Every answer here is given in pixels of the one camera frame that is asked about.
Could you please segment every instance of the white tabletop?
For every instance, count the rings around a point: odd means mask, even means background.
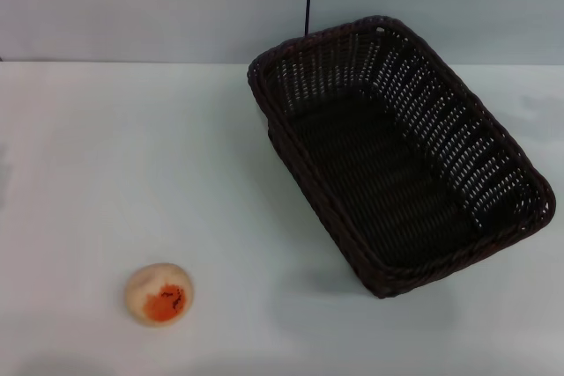
[[[564,67],[456,66],[564,192]],[[245,65],[0,64],[0,374],[564,374],[561,214],[396,299],[368,295],[271,148]],[[148,329],[122,287],[195,283]]]

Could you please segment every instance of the basket rim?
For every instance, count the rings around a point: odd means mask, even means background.
[[[264,78],[265,71],[269,66],[273,65],[277,60],[291,56],[300,51],[312,48],[323,42],[328,42],[352,32],[360,32],[366,30],[374,30],[377,27],[389,28],[407,38],[412,45],[422,54],[428,61],[429,65],[438,72],[440,78],[445,84],[453,90],[453,93],[464,100],[466,106],[478,117],[483,119],[483,123],[488,128],[491,137],[498,143],[506,147],[507,154],[519,165],[519,167],[532,177],[539,194],[541,195],[541,206],[534,213],[531,213],[523,222],[518,225],[512,225],[506,230],[494,234],[487,235],[479,240],[473,241],[471,244],[460,247],[437,259],[426,262],[419,266],[410,268],[390,266],[382,262],[375,251],[367,244],[360,235],[352,220],[345,212],[338,197],[336,197],[330,189],[327,188],[326,182],[321,173],[308,155],[308,150],[303,146],[300,139],[295,134],[293,128],[286,119],[281,107],[272,101],[266,94],[268,92],[266,81]],[[556,198],[553,190],[547,180],[533,166],[523,149],[516,140],[508,133],[508,131],[494,118],[487,110],[479,97],[474,94],[462,79],[437,55],[437,53],[407,27],[402,21],[382,15],[374,15],[362,18],[341,26],[334,26],[329,29],[311,33],[305,37],[298,37],[288,41],[284,41],[278,46],[267,50],[258,56],[249,66],[248,72],[249,85],[255,95],[256,102],[263,110],[269,120],[269,125],[277,129],[282,129],[289,140],[292,142],[297,152],[301,155],[303,164],[308,169],[311,176],[315,179],[315,183],[319,185],[324,193],[329,197],[328,207],[331,207],[338,217],[345,223],[346,230],[369,262],[377,266],[387,276],[397,278],[407,278],[422,275],[449,275],[453,271],[463,269],[481,258],[494,254],[503,248],[509,247],[520,240],[523,240],[538,230],[542,229],[552,220],[555,208]]]

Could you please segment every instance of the wicker basket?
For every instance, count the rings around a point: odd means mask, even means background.
[[[248,76],[278,155],[380,298],[485,259],[554,215],[515,140],[396,19],[287,41]]]

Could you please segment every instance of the dark brown wicker basket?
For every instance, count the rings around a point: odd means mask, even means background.
[[[278,155],[362,283],[394,297],[546,226],[546,180],[415,33],[364,18],[249,67]]]

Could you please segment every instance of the orange stain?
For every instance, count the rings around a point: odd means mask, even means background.
[[[184,289],[166,284],[160,287],[157,295],[147,294],[143,311],[153,321],[169,321],[184,309],[185,304]]]

